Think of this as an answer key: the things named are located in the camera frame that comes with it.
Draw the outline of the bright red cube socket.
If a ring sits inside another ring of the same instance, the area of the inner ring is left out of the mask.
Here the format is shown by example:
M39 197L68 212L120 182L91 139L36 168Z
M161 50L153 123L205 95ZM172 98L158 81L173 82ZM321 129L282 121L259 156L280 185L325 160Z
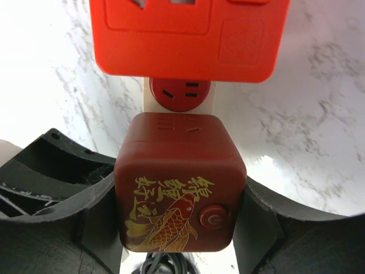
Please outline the bright red cube socket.
M110 75L259 83L274 70L288 1L91 1Z

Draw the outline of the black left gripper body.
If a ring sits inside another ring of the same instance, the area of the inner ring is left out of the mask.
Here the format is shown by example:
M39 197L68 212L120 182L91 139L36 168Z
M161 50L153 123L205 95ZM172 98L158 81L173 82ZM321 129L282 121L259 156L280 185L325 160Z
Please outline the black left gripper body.
M103 180L115 158L52 128L1 165L1 218L35 215Z

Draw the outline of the cream red power strip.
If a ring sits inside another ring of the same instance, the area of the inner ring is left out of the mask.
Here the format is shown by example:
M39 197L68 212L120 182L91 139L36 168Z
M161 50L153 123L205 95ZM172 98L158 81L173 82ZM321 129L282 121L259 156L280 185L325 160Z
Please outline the cream red power strip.
M181 112L211 114L216 82L208 80L143 79L144 112ZM194 254L146 254L141 264L135 264L133 273L199 273L194 265Z

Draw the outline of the dark red fish cube plug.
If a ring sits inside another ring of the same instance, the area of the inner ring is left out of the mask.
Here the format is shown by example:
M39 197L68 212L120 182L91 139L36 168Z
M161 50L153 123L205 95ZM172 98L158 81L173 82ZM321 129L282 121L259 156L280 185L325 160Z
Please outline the dark red fish cube plug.
M246 168L213 115L134 117L114 167L120 240L133 252L216 252L233 237Z

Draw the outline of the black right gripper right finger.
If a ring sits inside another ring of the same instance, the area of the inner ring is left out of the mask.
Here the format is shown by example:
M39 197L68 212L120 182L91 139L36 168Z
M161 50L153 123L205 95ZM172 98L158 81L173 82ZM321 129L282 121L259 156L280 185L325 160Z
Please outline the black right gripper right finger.
M364 214L320 211L248 178L233 244L239 273L364 273Z

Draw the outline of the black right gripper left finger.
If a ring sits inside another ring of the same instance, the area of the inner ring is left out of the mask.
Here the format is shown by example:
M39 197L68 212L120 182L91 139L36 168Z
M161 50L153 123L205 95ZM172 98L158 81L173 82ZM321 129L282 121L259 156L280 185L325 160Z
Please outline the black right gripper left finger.
M113 174L31 216L1 219L1 273L119 273Z

